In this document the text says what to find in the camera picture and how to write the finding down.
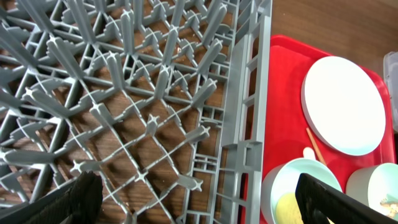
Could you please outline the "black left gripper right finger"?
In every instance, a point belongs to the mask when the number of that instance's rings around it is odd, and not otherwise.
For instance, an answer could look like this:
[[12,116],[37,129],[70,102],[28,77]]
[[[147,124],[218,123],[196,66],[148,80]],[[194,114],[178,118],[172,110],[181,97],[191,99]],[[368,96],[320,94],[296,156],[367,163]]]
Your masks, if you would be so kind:
[[295,198],[304,224],[397,224],[310,174],[299,175]]

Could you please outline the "wooden chopstick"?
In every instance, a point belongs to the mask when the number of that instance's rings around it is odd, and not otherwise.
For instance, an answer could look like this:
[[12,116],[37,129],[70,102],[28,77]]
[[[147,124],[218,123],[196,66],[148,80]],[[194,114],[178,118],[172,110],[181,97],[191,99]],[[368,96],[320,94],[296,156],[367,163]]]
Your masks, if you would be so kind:
[[325,160],[324,160],[324,158],[323,158],[323,155],[322,155],[321,151],[319,150],[319,147],[318,147],[318,145],[317,145],[317,142],[316,142],[316,140],[315,140],[315,138],[314,138],[314,136],[313,136],[313,134],[312,134],[310,128],[306,128],[306,132],[307,132],[307,134],[308,134],[308,137],[310,138],[310,141],[311,141],[312,146],[313,146],[313,150],[314,150],[315,154],[317,155],[319,161],[320,161],[322,164],[326,165],[326,162],[325,162]]

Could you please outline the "light blue cup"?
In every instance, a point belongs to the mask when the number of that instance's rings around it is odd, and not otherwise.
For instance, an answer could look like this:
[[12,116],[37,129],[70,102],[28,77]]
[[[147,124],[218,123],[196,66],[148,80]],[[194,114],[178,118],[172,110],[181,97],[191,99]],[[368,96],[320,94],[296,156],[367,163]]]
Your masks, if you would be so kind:
[[397,164],[384,163],[353,172],[346,195],[397,221]]

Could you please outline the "white plastic fork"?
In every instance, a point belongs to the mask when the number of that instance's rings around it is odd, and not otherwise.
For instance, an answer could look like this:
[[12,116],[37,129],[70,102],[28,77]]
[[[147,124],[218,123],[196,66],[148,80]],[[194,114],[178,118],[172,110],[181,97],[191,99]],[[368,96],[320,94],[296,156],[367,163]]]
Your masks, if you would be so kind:
[[316,160],[315,151],[311,147],[305,147],[303,149],[303,157],[305,159]]

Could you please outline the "light green bowl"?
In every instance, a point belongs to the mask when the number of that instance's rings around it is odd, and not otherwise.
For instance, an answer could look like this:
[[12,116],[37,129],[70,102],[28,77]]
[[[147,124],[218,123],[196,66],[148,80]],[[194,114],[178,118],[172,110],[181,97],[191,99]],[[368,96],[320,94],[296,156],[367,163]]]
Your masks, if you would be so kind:
[[265,177],[261,190],[261,212],[267,223],[277,223],[275,208],[286,193],[295,193],[299,176],[307,173],[320,181],[342,191],[341,186],[327,166],[321,162],[298,158],[272,169]]

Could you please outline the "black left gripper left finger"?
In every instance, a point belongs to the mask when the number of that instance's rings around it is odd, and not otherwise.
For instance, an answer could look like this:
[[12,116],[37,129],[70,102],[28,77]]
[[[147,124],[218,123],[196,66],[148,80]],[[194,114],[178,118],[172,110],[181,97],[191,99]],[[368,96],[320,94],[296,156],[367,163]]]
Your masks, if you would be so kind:
[[1,215],[1,223],[95,223],[103,201],[101,177],[83,172],[40,200]]

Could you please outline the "yellow plastic cup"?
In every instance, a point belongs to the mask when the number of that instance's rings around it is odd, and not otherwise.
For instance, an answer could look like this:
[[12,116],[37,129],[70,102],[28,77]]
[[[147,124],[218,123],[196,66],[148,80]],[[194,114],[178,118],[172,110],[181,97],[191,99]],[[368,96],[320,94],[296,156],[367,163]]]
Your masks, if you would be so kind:
[[302,215],[293,192],[284,194],[278,200],[275,217],[278,224],[303,224]]

